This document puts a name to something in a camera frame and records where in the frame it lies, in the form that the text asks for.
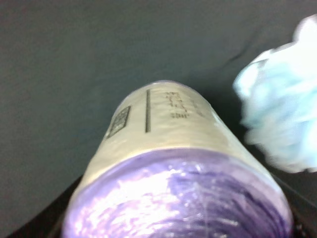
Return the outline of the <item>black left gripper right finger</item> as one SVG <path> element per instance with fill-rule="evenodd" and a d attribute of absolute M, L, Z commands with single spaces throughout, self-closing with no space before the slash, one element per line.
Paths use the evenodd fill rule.
<path fill-rule="evenodd" d="M 280 181 L 294 217 L 294 238 L 317 238 L 317 207 L 286 183 Z"/>

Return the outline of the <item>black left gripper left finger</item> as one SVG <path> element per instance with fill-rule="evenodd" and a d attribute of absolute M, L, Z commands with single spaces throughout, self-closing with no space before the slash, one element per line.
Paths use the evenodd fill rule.
<path fill-rule="evenodd" d="M 10 238 L 60 238 L 64 215 L 70 198 L 82 177 L 75 180 L 57 199 Z"/>

